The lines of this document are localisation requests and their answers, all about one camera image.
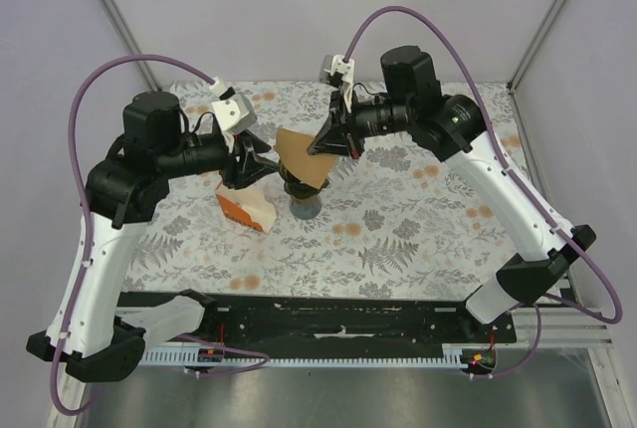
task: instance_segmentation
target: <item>table surface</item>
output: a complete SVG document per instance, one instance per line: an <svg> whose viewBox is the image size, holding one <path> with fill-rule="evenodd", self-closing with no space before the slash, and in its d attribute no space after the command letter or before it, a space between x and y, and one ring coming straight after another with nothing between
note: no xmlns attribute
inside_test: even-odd
<svg viewBox="0 0 637 428"><path fill-rule="evenodd" d="M499 350L511 366L523 350ZM405 368L262 368L196 380L140 367L109 384L83 428L610 428L586 349L540 350L499 380Z"/></svg>
<svg viewBox="0 0 637 428"><path fill-rule="evenodd" d="M379 91L379 83L368 84ZM314 134L330 88L315 83L239 83L259 116L256 135L279 126ZM479 85L496 131L523 171L526 162L504 85ZM447 94L470 95L464 84ZM191 121L209 109L207 88L175 83ZM205 116L203 130L210 130ZM276 153L269 157L277 160ZM171 181L126 275L129 291L180 291L344 298L462 300L515 252L475 192L408 135L368 140L358 162L341 158L313 220L296 219L283 181L258 183L275 204L269 234L227 220L209 173Z"/></svg>

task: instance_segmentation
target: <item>cable clip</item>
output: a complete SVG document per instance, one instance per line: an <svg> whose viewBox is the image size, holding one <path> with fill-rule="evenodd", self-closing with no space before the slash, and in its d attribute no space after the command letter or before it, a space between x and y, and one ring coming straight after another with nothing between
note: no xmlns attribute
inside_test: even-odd
<svg viewBox="0 0 637 428"><path fill-rule="evenodd" d="M514 167L511 165L502 168L502 172L504 172L505 174L509 174L513 170L514 170Z"/></svg>

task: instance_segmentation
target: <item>brown cardboard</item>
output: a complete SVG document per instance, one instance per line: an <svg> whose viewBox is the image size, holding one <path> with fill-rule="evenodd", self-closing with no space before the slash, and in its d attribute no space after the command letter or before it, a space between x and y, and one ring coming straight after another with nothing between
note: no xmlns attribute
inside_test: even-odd
<svg viewBox="0 0 637 428"><path fill-rule="evenodd" d="M305 184L320 189L327 174L336 163L338 156L332 154L317 154L310 156L308 146L314 136L290 131L282 127L277 131L275 150L281 162L294 176Z"/></svg>

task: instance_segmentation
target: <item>leaf pattern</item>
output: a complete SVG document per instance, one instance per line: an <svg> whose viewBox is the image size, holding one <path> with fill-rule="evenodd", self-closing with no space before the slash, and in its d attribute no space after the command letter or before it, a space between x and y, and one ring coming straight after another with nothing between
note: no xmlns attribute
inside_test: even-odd
<svg viewBox="0 0 637 428"><path fill-rule="evenodd" d="M389 238L386 237L384 242L381 239L376 239L376 243L370 248L364 248L363 252L358 253L358 257L362 261L363 269L365 265L369 266L369 271L372 274L374 266L389 274L389 268L402 272L408 263L412 262L412 257L417 251L418 244L396 239L389 242Z"/></svg>
<svg viewBox="0 0 637 428"><path fill-rule="evenodd" d="M365 82L372 92L378 82ZM259 121L251 130L270 144L277 128L316 133L331 88L303 82L236 84ZM504 85L479 85L508 153L525 160ZM169 91L194 124L214 98L203 82ZM466 85L447 94L470 95ZM211 130L209 117L201 131ZM268 154L276 160L276 153ZM369 139L358 160L342 157L329 174L315 219L295 219L277 175L257 183L277 221L262 234L226 219L217 174L170 181L136 248L124 288L299 297L462 300L515 252L489 208L456 173L407 134Z"/></svg>
<svg viewBox="0 0 637 428"><path fill-rule="evenodd" d="M147 264L159 267L162 262L168 262L182 244L183 241L173 237L146 234L135 248L132 263L138 262L144 269L148 269Z"/></svg>

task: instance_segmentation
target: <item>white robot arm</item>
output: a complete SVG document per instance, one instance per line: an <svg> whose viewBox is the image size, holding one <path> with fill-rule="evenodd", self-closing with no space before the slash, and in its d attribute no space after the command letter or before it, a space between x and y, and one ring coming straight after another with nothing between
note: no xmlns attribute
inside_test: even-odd
<svg viewBox="0 0 637 428"><path fill-rule="evenodd" d="M548 224L513 181L514 175L525 180L520 169L512 160L506 169L501 165L476 103L464 96L442 94L427 53L415 46L386 52L380 59L386 93L371 102L359 102L354 93L350 105L349 86L341 84L338 72L347 72L352 80L353 70L339 65L339 58L333 57L334 63L321 76L339 90L332 93L327 121L309 153L358 158L366 138L407 131L414 142L433 152L476 190L513 239L518 253L466 299L465 310L473 319L489 323L519 303L532 304L559 280L577 255L557 230L572 235L584 250L594 242L590 227L574 227L531 186L540 207L557 226ZM348 62L353 69L353 60ZM500 151L510 158L502 146Z"/></svg>
<svg viewBox="0 0 637 428"><path fill-rule="evenodd" d="M168 195L168 179L218 170L224 184L243 188L278 172L277 163L261 156L270 147L248 127L256 115L248 100L222 80L211 87L213 128L190 132L175 95L164 92L136 96L123 111L124 134L106 159L89 174L87 193L94 223L88 269L80 270L81 242L60 308L46 331L29 338L27 350L51 361L63 337L62 360L67 372L83 382L119 381L137 366L146 350L200 328L214 301L185 291L170 302L115 317L117 299L134 250L152 219L157 203ZM68 329L62 331L78 277L77 295Z"/></svg>

